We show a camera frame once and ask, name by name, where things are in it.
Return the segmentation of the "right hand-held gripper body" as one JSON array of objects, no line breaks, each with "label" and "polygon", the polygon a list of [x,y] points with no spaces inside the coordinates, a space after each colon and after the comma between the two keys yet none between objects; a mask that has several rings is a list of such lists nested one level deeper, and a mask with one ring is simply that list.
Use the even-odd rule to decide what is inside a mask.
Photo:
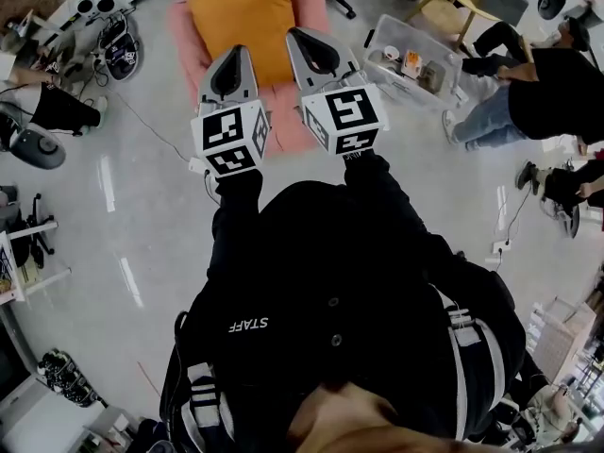
[{"label": "right hand-held gripper body", "polygon": [[370,149],[379,133],[390,129],[380,89],[352,68],[341,75],[294,71],[302,123],[332,156]]}]

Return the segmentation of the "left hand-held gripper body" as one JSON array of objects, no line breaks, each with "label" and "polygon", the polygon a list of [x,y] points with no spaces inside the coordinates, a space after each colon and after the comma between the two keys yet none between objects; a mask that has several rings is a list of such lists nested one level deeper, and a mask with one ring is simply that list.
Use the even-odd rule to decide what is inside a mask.
[{"label": "left hand-held gripper body", "polygon": [[260,167],[271,127],[259,94],[247,88],[222,96],[204,88],[198,98],[191,121],[197,157],[217,177]]}]

